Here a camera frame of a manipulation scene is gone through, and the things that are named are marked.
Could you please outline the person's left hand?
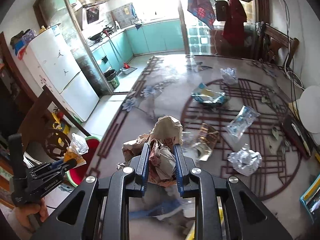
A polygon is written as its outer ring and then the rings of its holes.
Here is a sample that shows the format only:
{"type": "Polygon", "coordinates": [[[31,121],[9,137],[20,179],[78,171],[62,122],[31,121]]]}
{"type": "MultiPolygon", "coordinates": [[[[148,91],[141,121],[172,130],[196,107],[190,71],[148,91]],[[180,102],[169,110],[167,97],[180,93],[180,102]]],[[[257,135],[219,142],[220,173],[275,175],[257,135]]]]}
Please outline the person's left hand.
{"type": "Polygon", "coordinates": [[[44,222],[49,216],[48,209],[44,199],[41,199],[39,204],[31,203],[21,207],[16,207],[14,208],[14,211],[15,216],[18,222],[21,224],[21,226],[27,228],[30,231],[34,231],[35,228],[31,224],[29,216],[40,215],[41,222],[44,222]]]}

